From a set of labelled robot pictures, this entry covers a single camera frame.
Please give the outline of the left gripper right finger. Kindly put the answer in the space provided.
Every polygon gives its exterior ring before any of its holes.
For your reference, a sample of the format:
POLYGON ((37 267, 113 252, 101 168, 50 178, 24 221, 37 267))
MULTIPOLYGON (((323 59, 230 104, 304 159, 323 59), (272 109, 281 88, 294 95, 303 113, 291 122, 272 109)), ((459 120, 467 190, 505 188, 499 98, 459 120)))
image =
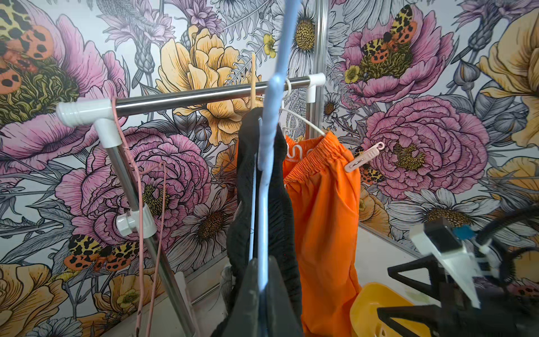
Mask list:
POLYGON ((266 310, 268 336, 303 336, 303 328, 293 310, 278 263, 273 256, 269 257, 268 262, 266 310))

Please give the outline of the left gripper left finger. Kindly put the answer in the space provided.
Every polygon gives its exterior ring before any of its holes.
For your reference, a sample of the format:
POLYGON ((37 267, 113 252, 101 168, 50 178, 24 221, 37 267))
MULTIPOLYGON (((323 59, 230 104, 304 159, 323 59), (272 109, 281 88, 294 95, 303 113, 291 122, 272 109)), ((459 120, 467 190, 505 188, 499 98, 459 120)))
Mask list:
POLYGON ((248 262, 233 288, 232 312, 223 323, 221 336, 258 336, 261 293, 258 286, 258 259, 248 262))

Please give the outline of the black shorts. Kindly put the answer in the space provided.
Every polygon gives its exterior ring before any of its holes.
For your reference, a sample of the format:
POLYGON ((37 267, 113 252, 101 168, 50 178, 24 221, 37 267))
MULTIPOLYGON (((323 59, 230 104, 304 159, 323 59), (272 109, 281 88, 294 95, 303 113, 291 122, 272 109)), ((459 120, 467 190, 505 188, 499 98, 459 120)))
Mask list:
MULTIPOLYGON (((227 255, 230 270, 235 279, 229 295, 223 296, 229 313, 240 291, 241 282, 248 267, 250 226, 252 208, 254 158, 258 150, 259 126, 262 108, 255 108, 242 119, 237 141, 237 200, 238 209, 227 231, 227 255)), ((283 163, 286 157, 286 141, 281 130, 275 138, 275 162, 269 186, 269 255, 277 260, 291 307, 300 322, 302 315, 302 290, 294 244, 293 206, 284 186, 283 163)))

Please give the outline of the pink hanger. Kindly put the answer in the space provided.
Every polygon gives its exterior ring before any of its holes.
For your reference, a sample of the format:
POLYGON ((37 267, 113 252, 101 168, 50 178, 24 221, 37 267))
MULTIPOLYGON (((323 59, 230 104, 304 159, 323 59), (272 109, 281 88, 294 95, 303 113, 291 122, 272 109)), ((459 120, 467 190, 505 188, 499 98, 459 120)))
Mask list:
POLYGON ((117 100, 112 98, 112 114, 113 120, 116 125, 116 133, 120 137, 122 144, 119 146, 119 164, 116 165, 117 176, 119 178, 125 178, 126 183, 122 183, 122 188, 128 203, 130 205, 129 216, 136 218, 136 227, 131 227, 130 230, 136 231, 139 238, 139 273, 143 274, 143 247, 147 247, 147 250, 152 257, 155 269, 155 279, 152 282, 152 290, 150 293, 150 307, 147 319, 147 326, 145 335, 149 336, 152 330, 152 321, 154 315, 155 299, 157 297, 157 281, 161 278, 160 273, 166 269, 161 267, 161 248, 162 237, 164 229, 164 219, 160 220, 161 225, 158 227, 155 224, 153 215, 143 202, 143 188, 142 188, 142 175, 145 171, 141 171, 139 166, 131 154, 131 149, 126 140, 126 136, 122 131, 122 127, 119 124, 119 117, 116 109, 117 100))

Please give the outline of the blue hanger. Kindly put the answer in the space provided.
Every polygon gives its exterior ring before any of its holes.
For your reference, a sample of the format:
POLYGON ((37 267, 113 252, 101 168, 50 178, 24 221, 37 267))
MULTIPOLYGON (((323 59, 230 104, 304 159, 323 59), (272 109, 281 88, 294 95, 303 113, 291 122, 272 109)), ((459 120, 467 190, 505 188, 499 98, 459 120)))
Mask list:
POLYGON ((269 282, 269 189, 275 161, 275 138, 279 121, 279 109, 284 94, 285 79, 289 70, 289 58, 297 25, 300 1, 286 1, 282 33, 279 39, 275 71, 268 81, 262 117, 259 119, 259 144, 257 170, 261 172, 257 180, 255 225, 257 238, 257 285, 260 295, 265 293, 269 282))

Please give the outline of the yellow clothespin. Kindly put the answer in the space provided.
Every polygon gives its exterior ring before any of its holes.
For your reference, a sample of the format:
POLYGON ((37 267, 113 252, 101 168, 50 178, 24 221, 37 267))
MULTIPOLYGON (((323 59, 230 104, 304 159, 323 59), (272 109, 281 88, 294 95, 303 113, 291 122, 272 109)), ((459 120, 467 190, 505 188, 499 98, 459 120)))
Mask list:
POLYGON ((253 52, 251 54, 251 91, 250 91, 250 109, 255 108, 255 101, 256 101, 256 55, 253 52))

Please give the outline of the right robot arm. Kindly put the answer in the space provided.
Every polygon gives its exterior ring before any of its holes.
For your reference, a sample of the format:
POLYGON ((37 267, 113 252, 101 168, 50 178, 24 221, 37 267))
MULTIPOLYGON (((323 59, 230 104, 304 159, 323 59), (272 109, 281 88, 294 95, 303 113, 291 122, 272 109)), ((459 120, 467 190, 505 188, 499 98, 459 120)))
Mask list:
POLYGON ((470 243, 441 217, 416 226, 410 237, 422 258, 388 268, 388 275, 439 301, 438 305, 378 308, 380 321, 400 336, 416 336, 405 321, 422 324, 430 336, 537 336, 538 290, 515 293, 515 259, 538 251, 508 251, 494 236, 510 225, 538 220, 538 206, 492 220, 470 243))

